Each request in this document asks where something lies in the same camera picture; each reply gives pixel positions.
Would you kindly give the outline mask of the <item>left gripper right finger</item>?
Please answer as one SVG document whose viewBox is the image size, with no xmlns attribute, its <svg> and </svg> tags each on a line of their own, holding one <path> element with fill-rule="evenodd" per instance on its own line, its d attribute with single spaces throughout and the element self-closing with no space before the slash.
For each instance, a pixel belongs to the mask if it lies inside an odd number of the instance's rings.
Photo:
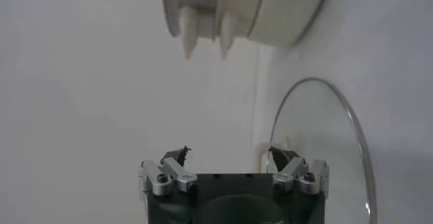
<svg viewBox="0 0 433 224">
<path fill-rule="evenodd" d="M 309 164 L 295 151 L 273 146 L 269 152 L 277 168 L 273 174 L 273 185 L 280 186 L 283 192 L 290 192 L 297 185 L 304 194 L 329 194 L 329 165 L 326 161 L 314 160 Z"/>
</svg>

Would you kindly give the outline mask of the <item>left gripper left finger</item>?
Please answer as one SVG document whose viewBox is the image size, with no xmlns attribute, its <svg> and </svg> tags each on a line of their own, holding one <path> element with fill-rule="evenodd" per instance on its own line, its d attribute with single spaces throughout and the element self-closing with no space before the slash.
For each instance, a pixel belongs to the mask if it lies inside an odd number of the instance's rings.
<svg viewBox="0 0 433 224">
<path fill-rule="evenodd" d="M 138 168 L 140 194 L 152 193 L 155 196 L 169 196 L 173 190 L 188 194 L 198 181 L 198 175 L 184 168 L 187 146 L 172 150 L 163 155 L 157 163 L 143 160 Z"/>
</svg>

